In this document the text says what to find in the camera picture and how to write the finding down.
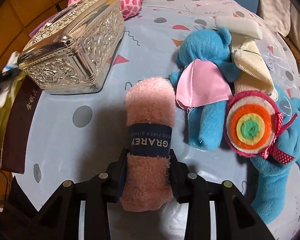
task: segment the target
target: cream knit fabric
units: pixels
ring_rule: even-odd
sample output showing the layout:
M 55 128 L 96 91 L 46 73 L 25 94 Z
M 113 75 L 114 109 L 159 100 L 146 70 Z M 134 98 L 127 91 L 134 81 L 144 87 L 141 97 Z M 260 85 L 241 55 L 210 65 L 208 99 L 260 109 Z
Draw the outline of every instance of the cream knit fabric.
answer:
M 276 101 L 278 95 L 270 72 L 254 39 L 236 33 L 231 33 L 231 36 L 232 61 L 242 70 L 241 76 L 234 82 L 235 93 L 258 90 L 266 94 L 272 94 L 271 98 Z

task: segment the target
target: pink rolled towel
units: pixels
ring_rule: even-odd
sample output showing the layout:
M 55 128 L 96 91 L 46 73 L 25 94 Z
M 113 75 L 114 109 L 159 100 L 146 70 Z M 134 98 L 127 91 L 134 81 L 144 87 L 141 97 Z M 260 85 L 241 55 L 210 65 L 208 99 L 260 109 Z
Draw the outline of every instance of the pink rolled towel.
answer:
M 157 210 L 173 198 L 169 182 L 173 87 L 160 77 L 140 81 L 127 93 L 125 106 L 131 154 L 120 201 L 127 211 Z

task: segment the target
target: pink dress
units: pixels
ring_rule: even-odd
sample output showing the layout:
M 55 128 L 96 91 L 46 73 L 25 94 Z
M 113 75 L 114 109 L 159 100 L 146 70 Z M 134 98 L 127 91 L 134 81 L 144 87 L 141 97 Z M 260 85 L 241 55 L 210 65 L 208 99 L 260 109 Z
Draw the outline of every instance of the pink dress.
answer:
M 231 97 L 231 89 L 217 65 L 208 60 L 191 62 L 182 72 L 177 85 L 176 102 L 185 110 Z

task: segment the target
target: navy blue paper label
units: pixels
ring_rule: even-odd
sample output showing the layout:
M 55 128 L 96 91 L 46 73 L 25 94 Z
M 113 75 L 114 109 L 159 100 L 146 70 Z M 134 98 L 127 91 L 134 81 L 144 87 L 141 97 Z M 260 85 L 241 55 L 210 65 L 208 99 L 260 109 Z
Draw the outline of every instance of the navy blue paper label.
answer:
M 158 123 L 136 123 L 128 127 L 130 153 L 136 156 L 169 157 L 172 128 Z

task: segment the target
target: orange felt ring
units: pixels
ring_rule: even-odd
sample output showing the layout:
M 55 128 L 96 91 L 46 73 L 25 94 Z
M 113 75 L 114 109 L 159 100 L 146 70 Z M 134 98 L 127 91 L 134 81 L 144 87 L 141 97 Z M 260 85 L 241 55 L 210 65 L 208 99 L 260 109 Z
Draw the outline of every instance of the orange felt ring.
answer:
M 265 123 L 265 133 L 263 137 L 257 143 L 253 145 L 248 145 L 239 140 L 237 136 L 237 123 L 239 119 L 245 114 L 258 114 Z M 268 140 L 271 133 L 271 116 L 269 112 L 260 105 L 249 104 L 239 107 L 233 114 L 230 120 L 230 135 L 232 137 L 233 142 L 240 148 L 246 150 L 255 150 L 262 147 Z

